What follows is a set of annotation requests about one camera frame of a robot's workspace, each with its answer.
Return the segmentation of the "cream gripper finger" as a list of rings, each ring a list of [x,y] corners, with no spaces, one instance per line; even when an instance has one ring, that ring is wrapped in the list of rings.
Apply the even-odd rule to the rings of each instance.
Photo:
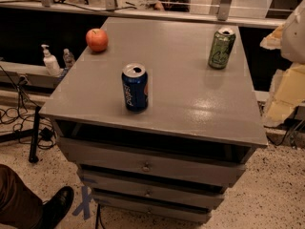
[[[305,65],[293,63],[286,71],[277,70],[265,103],[263,124],[267,127],[282,124],[304,100]]]
[[[281,49],[281,39],[283,33],[284,25],[278,26],[269,35],[264,37],[260,42],[260,47],[267,50],[280,50]]]

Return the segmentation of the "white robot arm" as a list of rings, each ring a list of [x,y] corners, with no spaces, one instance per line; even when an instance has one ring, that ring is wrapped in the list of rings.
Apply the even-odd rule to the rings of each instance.
[[[275,71],[263,110],[263,124],[276,127],[305,100],[305,0],[283,25],[262,39],[260,47],[279,49],[281,56],[292,62],[288,70]]]

